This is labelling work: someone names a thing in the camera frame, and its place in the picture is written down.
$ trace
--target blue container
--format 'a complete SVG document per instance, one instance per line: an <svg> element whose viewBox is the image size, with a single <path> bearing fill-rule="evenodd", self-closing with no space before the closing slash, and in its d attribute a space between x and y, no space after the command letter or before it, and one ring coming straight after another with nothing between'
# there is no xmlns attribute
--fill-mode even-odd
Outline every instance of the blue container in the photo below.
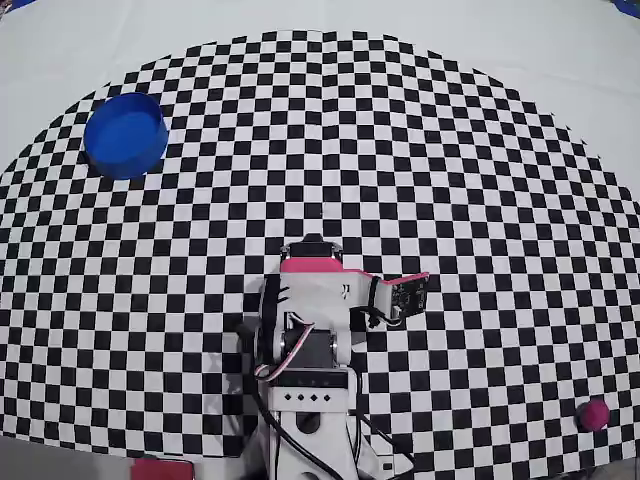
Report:
<svg viewBox="0 0 640 480"><path fill-rule="evenodd" d="M25 5L29 5L30 3L33 3L33 2L35 2L35 0L13 0L11 2L11 10L24 7Z"/></svg>
<svg viewBox="0 0 640 480"><path fill-rule="evenodd" d="M84 131L89 161L107 177L139 177L161 159L169 132L160 105L149 95L125 93L107 100Z"/></svg>
<svg viewBox="0 0 640 480"><path fill-rule="evenodd" d="M622 13L640 18L640 6L634 0L615 0L615 3Z"/></svg>

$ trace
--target white tablecloth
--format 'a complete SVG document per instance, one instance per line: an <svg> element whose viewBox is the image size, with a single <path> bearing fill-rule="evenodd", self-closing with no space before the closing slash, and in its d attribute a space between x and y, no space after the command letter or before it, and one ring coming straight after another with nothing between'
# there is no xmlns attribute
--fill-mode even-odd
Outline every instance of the white tablecloth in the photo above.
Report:
<svg viewBox="0 0 640 480"><path fill-rule="evenodd" d="M113 76L282 29L394 35L482 70L555 113L640 198L640 21L604 0L38 0L0 22L0 171Z"/></svg>

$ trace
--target gray floor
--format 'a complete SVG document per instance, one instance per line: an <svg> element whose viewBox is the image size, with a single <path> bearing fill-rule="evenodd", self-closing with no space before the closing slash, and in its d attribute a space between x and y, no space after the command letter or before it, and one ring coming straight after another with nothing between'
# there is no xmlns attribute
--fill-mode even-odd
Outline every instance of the gray floor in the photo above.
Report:
<svg viewBox="0 0 640 480"><path fill-rule="evenodd" d="M128 480L131 461L126 458L75 452L22 440L0 437L0 478L12 480ZM198 465L198 480L237 477L228 468L224 473L215 463ZM589 480L637 480L634 459L601 467Z"/></svg>
<svg viewBox="0 0 640 480"><path fill-rule="evenodd" d="M130 461L0 437L0 477L12 480L128 480Z"/></svg>

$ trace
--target checkerboard mat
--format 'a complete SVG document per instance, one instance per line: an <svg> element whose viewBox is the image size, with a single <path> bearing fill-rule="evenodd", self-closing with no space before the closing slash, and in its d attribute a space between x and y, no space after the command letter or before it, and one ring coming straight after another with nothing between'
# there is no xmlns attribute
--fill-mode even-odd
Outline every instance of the checkerboard mat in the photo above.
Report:
<svg viewBox="0 0 640 480"><path fill-rule="evenodd" d="M160 102L166 159L101 178L84 126L131 91ZM319 232L348 268L432 272L424 315L354 347L360 408L427 476L635 455L638 204L552 115L432 52L358 32L192 47L54 120L0 212L4 435L238 455L257 420L235 327L279 248ZM573 421L590 397L612 414L595 434Z"/></svg>

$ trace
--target pink ball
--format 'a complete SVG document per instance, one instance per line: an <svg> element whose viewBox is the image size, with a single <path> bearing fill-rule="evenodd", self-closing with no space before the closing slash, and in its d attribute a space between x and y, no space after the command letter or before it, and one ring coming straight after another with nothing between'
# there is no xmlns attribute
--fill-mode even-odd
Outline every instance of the pink ball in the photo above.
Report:
<svg viewBox="0 0 640 480"><path fill-rule="evenodd" d="M609 423L609 407L604 400L594 399L580 407L580 424L589 432L602 430Z"/></svg>

